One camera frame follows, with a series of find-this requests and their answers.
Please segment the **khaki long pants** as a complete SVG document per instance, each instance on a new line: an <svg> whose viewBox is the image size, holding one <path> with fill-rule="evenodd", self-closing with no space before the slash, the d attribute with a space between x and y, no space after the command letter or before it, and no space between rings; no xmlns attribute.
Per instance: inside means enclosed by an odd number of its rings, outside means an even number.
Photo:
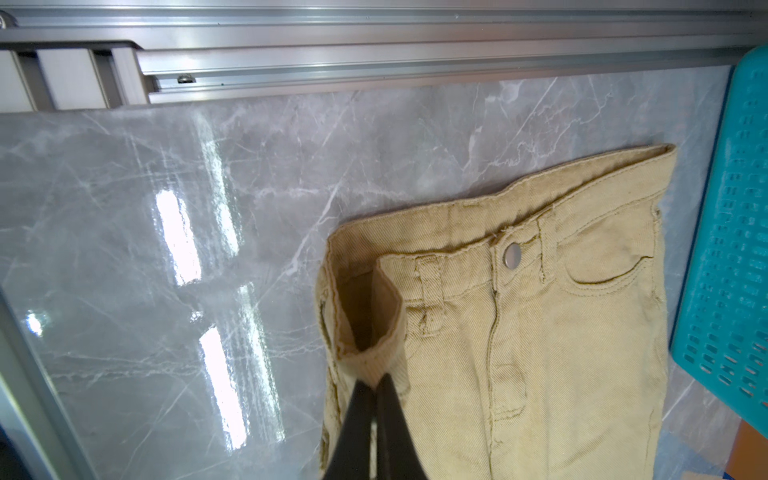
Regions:
<svg viewBox="0 0 768 480"><path fill-rule="evenodd" d="M344 442L390 378L430 479L649 479L667 389L672 144L564 163L476 198L340 226L316 284L320 470L396 468Z"/></svg>

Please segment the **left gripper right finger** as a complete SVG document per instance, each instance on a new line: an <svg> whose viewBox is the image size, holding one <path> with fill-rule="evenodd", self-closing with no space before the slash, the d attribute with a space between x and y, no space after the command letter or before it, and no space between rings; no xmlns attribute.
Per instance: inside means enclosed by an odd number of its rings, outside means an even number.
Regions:
<svg viewBox="0 0 768 480"><path fill-rule="evenodd" d="M379 480L427 480L390 374L376 388L376 469Z"/></svg>

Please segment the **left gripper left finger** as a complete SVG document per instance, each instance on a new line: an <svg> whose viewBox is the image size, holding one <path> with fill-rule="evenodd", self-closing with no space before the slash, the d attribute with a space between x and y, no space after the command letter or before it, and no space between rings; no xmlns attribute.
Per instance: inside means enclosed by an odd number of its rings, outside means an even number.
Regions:
<svg viewBox="0 0 768 480"><path fill-rule="evenodd" d="M371 460L371 428L376 413L376 394L367 384L355 383L339 439L323 478L368 479Z"/></svg>

